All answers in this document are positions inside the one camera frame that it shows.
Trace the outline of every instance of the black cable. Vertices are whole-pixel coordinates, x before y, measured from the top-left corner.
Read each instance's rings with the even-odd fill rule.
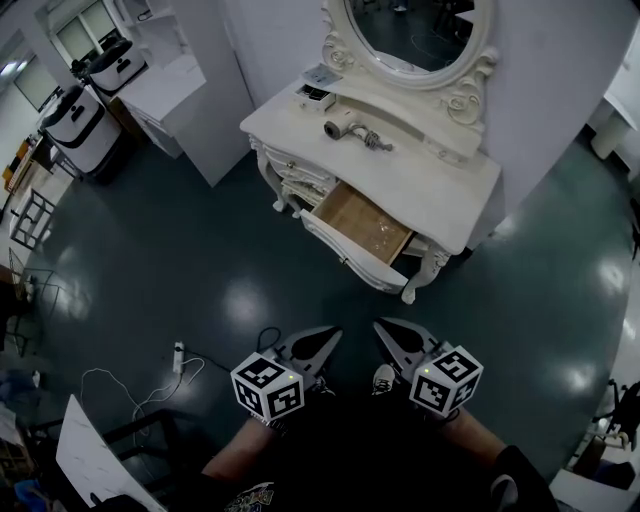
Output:
[[[269,343],[266,347],[262,346],[262,336],[264,333],[269,332],[269,331],[276,331],[276,339],[274,341],[272,341],[271,343]],[[256,352],[260,353],[263,350],[267,350],[270,349],[271,347],[273,347],[276,343],[278,343],[280,341],[280,337],[282,336],[282,332],[280,331],[280,329],[278,329],[275,326],[271,326],[271,327],[266,327],[264,329],[262,329],[262,331],[260,331],[260,334],[258,334],[258,343],[256,344]]]
[[[269,332],[269,331],[276,331],[276,339],[273,340],[271,343],[269,343],[266,347],[263,347],[262,346],[262,336],[266,332]],[[258,341],[256,343],[256,352],[260,352],[262,350],[267,350],[267,349],[273,347],[276,343],[278,343],[278,341],[280,341],[281,336],[282,336],[282,332],[280,331],[280,329],[278,329],[275,326],[271,326],[271,327],[267,327],[265,329],[262,329],[262,331],[260,331],[260,334],[258,334]],[[221,370],[224,370],[227,373],[231,373],[231,370],[229,368],[227,368],[225,365],[219,363],[218,361],[216,361],[215,359],[212,359],[209,356],[205,356],[204,354],[201,354],[200,352],[194,352],[193,350],[184,350],[184,352],[187,353],[187,354],[191,354],[192,356],[201,357],[202,359],[206,359],[211,364],[213,364],[214,366],[217,366]]]
[[[225,365],[220,364],[219,362],[217,362],[214,359],[211,359],[209,356],[205,356],[204,354],[200,354],[199,352],[194,352],[193,350],[185,350],[185,352],[187,354],[191,354],[193,356],[196,357],[201,357],[202,359],[206,359],[207,361],[209,361],[211,364],[217,366],[218,368],[220,368],[221,370],[224,370],[227,373],[231,373],[231,370],[229,368],[227,368]]]

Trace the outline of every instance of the ornate mirror frame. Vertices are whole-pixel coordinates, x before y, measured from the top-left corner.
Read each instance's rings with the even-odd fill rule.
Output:
[[[350,0],[325,0],[323,10],[330,26],[330,34],[323,48],[327,65],[339,71],[362,65],[372,75],[387,83],[414,90],[433,90],[450,85],[473,73],[474,66],[493,67],[497,61],[495,49],[487,47],[493,0],[475,0],[475,21],[471,37],[460,57],[450,66],[432,73],[418,73],[392,68],[374,53],[360,32],[353,12],[348,7]]]

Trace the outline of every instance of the white cable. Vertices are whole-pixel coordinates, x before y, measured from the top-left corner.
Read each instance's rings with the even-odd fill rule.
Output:
[[[202,370],[204,370],[204,367],[206,365],[206,363],[204,362],[204,359],[200,357],[192,357],[191,359],[182,363],[182,365],[190,363],[191,361],[200,361],[202,363],[202,366],[198,368],[198,371],[191,376],[191,378],[189,379],[189,382],[187,382],[187,386],[193,382],[193,379],[195,379]]]
[[[192,359],[189,359],[185,362],[182,363],[182,365],[186,365],[188,363],[191,363],[192,361],[200,361],[202,363],[202,366],[200,368],[198,368],[198,370],[191,376],[191,378],[189,379],[189,382],[187,382],[187,386],[189,386],[192,382],[193,379],[195,379],[198,374],[204,370],[204,367],[206,366],[206,363],[204,361],[204,359],[201,359],[199,357],[194,357]],[[180,384],[182,384],[182,375],[180,376],[180,378],[178,379],[178,383],[176,384],[176,387],[173,389],[173,391],[171,393],[169,393],[166,397],[164,398],[158,398],[158,399],[152,399],[153,395],[155,395],[156,393],[160,393],[162,391],[166,391],[167,389],[169,389],[173,383],[163,387],[163,388],[158,388],[158,389],[154,389],[149,396],[147,397],[146,400],[138,403],[136,402],[133,397],[131,396],[131,393],[129,392],[129,388],[127,388],[127,386],[125,386],[122,382],[120,382],[118,379],[116,379],[116,377],[113,375],[113,373],[111,373],[109,370],[104,370],[102,368],[93,368],[92,370],[87,370],[86,372],[84,372],[82,374],[82,378],[80,381],[80,405],[82,405],[82,407],[84,407],[84,378],[89,374],[89,373],[93,373],[93,372],[102,372],[102,373],[107,373],[113,380],[115,380],[120,387],[122,387],[122,389],[124,389],[125,393],[127,394],[127,397],[129,398],[129,400],[131,401],[131,403],[134,405],[134,409],[133,409],[133,414],[131,415],[131,421],[135,421],[136,417],[138,415],[138,412],[142,412],[143,416],[144,416],[144,410],[142,409],[145,405],[151,403],[151,402],[166,402],[167,400],[169,400],[173,395],[176,394],[176,391],[178,391],[178,388],[180,387]],[[141,431],[142,435],[149,435],[148,434],[148,429],[146,429],[147,433],[144,433]]]
[[[454,61],[452,61],[452,60],[444,60],[442,57],[438,57],[437,55],[433,55],[432,53],[429,53],[427,50],[425,50],[423,48],[420,48],[416,44],[416,41],[414,39],[416,37],[436,37],[436,38],[440,39],[441,41],[444,41],[445,43],[452,44],[452,42],[449,39],[447,39],[445,37],[442,37],[435,30],[430,29],[429,32],[430,32],[430,34],[411,34],[411,44],[419,52],[424,53],[424,54],[428,55],[429,57],[431,57],[433,59],[437,59],[437,60],[440,60],[440,61],[444,62],[445,63],[444,67],[449,66]]]

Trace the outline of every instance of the sneaker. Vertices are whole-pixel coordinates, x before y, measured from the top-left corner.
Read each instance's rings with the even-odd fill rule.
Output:
[[[311,386],[311,389],[309,389],[309,391],[311,391],[312,393],[320,393],[321,395],[327,394],[336,396],[336,394],[329,389],[329,386],[327,386],[327,381],[324,380],[324,377],[318,377],[316,379],[316,383]]]
[[[27,294],[27,302],[29,304],[31,304],[33,302],[33,296],[34,296],[35,291],[36,291],[36,287],[35,287],[33,281],[34,281],[33,276],[29,276],[29,277],[27,277],[27,279],[24,282],[24,291]]]
[[[388,364],[383,364],[376,370],[373,376],[372,395],[382,395],[388,393],[393,387],[393,381],[396,379],[396,372]]]

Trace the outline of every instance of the wooden drawer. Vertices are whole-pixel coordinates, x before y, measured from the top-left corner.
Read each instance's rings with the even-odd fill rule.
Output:
[[[282,177],[301,180],[307,178],[329,192],[337,183],[336,177],[327,171],[301,158],[287,155],[265,146],[267,157],[273,169]]]
[[[370,286],[400,293],[407,284],[391,264],[413,232],[347,184],[339,183],[312,212],[303,210],[302,222]]]

